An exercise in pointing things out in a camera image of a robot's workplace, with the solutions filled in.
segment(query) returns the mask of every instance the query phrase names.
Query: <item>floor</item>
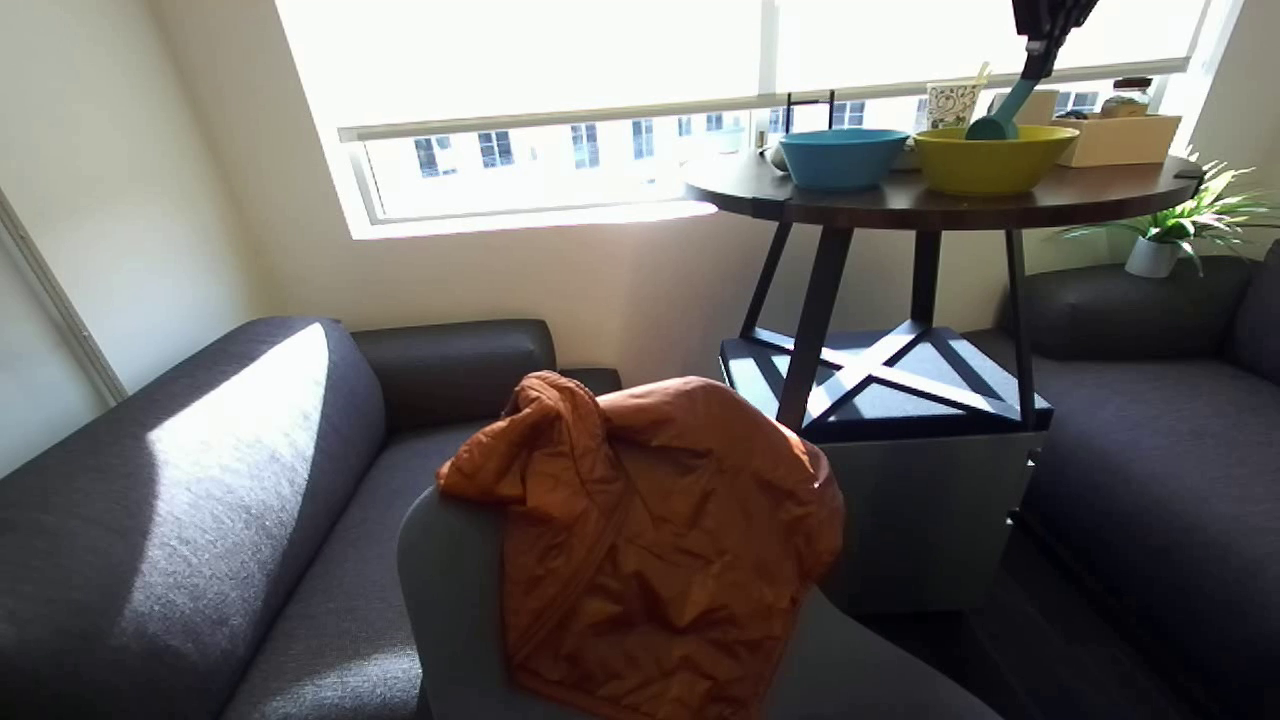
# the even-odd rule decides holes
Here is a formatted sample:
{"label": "floor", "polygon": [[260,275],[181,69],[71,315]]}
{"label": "floor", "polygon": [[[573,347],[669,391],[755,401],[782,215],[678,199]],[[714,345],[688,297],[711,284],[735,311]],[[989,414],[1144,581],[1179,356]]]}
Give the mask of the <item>floor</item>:
{"label": "floor", "polygon": [[983,608],[858,619],[1007,720],[1203,715],[1026,530],[1011,530]]}

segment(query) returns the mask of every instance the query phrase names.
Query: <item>vase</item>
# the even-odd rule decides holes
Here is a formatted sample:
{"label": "vase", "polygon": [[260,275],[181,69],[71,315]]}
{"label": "vase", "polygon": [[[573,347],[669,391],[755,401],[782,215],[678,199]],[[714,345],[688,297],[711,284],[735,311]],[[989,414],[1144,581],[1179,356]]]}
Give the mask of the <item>vase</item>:
{"label": "vase", "polygon": [[1174,261],[1179,261],[1179,248],[1174,248],[1174,243],[1155,243],[1155,241],[1139,237],[1139,241],[1127,248],[1125,273],[1127,273],[1127,275],[1144,275],[1144,281],[1163,281]]}

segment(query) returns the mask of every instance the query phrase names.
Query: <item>yellow bowl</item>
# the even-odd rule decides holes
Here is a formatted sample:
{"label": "yellow bowl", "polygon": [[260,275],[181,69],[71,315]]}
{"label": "yellow bowl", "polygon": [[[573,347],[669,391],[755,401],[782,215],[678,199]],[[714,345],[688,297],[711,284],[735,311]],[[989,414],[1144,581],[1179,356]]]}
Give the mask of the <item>yellow bowl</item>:
{"label": "yellow bowl", "polygon": [[1052,172],[1077,126],[1019,123],[1017,138],[963,138],[963,126],[920,131],[910,150],[929,187],[949,195],[1019,195]]}

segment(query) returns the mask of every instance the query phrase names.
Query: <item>blue bowl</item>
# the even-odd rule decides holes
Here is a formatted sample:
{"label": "blue bowl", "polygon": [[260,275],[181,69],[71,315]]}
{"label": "blue bowl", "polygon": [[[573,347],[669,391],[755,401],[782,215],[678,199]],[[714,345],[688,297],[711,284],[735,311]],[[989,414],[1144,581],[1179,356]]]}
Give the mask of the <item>blue bowl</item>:
{"label": "blue bowl", "polygon": [[793,131],[778,146],[799,190],[864,190],[904,154],[907,134],[891,126],[833,126]]}

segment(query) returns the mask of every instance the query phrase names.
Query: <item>window blind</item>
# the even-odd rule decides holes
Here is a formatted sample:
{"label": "window blind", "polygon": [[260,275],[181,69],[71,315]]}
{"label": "window blind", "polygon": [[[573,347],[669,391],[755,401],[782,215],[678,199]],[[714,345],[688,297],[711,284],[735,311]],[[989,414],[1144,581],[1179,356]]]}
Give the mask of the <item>window blind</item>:
{"label": "window blind", "polygon": [[[1011,81],[1011,0],[277,0],[329,126],[446,131]],[[1179,71],[1207,0],[1100,0],[1056,81]]]}

